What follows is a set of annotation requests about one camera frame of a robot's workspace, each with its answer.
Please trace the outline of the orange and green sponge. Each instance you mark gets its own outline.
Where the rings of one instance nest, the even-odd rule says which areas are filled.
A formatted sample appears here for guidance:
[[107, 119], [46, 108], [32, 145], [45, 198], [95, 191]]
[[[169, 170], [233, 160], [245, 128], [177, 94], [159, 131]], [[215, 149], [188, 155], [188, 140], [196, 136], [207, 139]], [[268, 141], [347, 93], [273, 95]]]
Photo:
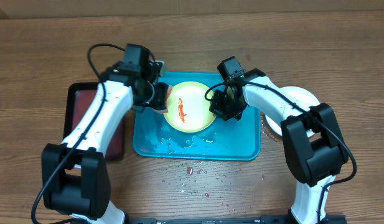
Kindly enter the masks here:
[[153, 98], [152, 109], [159, 113], [164, 114], [168, 112], [167, 99], [170, 97], [173, 86], [163, 82], [159, 82], [155, 86], [155, 95]]

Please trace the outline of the yellow-green plate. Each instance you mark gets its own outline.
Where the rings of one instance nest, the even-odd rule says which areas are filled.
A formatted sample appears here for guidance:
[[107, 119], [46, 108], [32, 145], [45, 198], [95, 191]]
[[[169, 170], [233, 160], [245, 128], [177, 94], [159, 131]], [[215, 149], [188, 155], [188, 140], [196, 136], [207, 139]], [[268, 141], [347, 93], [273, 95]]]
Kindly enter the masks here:
[[166, 101], [164, 118], [174, 129], [183, 133], [196, 133], [208, 128], [216, 116], [210, 112], [205, 99], [208, 86], [199, 82], [182, 82], [173, 86]]

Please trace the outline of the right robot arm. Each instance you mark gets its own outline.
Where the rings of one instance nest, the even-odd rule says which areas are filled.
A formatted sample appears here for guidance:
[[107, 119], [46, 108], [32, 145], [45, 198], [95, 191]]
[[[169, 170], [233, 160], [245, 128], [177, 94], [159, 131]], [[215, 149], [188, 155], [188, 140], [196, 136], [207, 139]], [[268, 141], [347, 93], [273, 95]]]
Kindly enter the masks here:
[[[326, 103], [309, 106], [277, 87], [257, 68], [242, 69], [235, 57], [217, 67], [224, 90], [212, 86], [209, 110], [227, 121], [241, 119], [247, 106], [261, 110], [281, 128], [284, 155], [297, 180], [294, 203], [285, 215], [262, 215], [260, 223], [346, 223], [343, 215], [328, 215], [330, 186], [350, 181], [357, 163], [346, 146], [333, 109]], [[336, 178], [348, 161], [352, 173]]]

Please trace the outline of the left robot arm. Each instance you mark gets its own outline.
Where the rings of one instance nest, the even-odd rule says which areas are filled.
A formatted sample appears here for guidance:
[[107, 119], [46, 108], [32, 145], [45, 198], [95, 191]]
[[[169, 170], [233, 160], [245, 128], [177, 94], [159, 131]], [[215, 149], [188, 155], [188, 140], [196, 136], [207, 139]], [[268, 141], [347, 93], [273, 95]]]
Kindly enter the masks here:
[[163, 62], [146, 47], [127, 44], [124, 59], [96, 72], [96, 95], [76, 128], [60, 144], [47, 144], [41, 155], [43, 186], [31, 210], [37, 222], [40, 201], [68, 215], [66, 223], [129, 223], [110, 200], [106, 152], [125, 114], [134, 106], [168, 111], [172, 87], [160, 83]]

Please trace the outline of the white plate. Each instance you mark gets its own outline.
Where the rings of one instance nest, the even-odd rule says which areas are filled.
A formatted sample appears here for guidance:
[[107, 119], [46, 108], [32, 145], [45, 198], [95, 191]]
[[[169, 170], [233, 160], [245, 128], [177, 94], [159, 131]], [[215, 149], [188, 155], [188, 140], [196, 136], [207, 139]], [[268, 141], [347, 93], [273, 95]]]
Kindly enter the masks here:
[[[294, 97], [296, 100], [300, 101], [301, 103], [304, 103], [306, 105], [306, 107], [304, 108], [306, 111], [309, 110], [310, 106], [317, 106], [320, 104], [319, 100], [310, 91], [303, 89], [301, 87], [285, 86], [285, 87], [282, 87], [281, 90], [283, 90], [288, 95]], [[281, 137], [282, 136], [281, 127], [277, 125], [267, 115], [265, 115], [265, 119], [268, 126], [271, 128], [271, 130]]]

